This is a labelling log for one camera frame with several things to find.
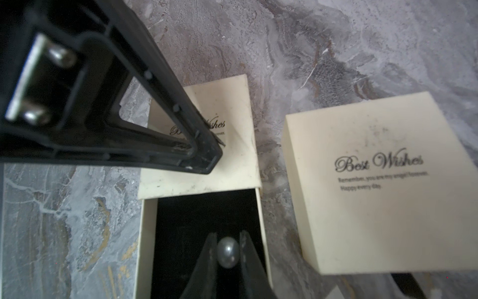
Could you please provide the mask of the cream drawer jewelry box front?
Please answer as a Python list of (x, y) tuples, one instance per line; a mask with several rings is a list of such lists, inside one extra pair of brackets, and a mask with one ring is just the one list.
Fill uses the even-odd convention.
[[(261, 178), (246, 75), (185, 88), (192, 103), (224, 143), (209, 174), (142, 169), (136, 299), (180, 299), (204, 242), (217, 233), (240, 242), (246, 230), (265, 269), (270, 261), (261, 208)], [(240, 299), (240, 260), (217, 264), (216, 299)]]

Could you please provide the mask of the pearl earring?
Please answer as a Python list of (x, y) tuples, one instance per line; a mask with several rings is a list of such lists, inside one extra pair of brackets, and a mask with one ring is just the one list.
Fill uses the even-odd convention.
[(232, 237), (224, 237), (217, 244), (217, 261), (224, 269), (232, 269), (240, 260), (239, 243)]

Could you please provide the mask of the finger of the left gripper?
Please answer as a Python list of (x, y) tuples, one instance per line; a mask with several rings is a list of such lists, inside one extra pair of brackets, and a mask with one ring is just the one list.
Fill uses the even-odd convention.
[[(133, 78), (183, 138), (120, 117)], [(209, 174), (221, 147), (125, 2), (1, 2), (2, 162)]]

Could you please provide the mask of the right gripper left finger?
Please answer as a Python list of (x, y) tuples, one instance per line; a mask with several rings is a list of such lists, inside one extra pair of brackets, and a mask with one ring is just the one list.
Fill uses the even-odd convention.
[(217, 264), (217, 233), (210, 233), (180, 299), (215, 299)]

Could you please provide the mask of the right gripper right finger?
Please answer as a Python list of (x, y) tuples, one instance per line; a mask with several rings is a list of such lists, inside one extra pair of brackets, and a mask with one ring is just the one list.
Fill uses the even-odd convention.
[(276, 299), (262, 266), (261, 260), (253, 245), (250, 234), (243, 230), (240, 233), (240, 285), (241, 299)]

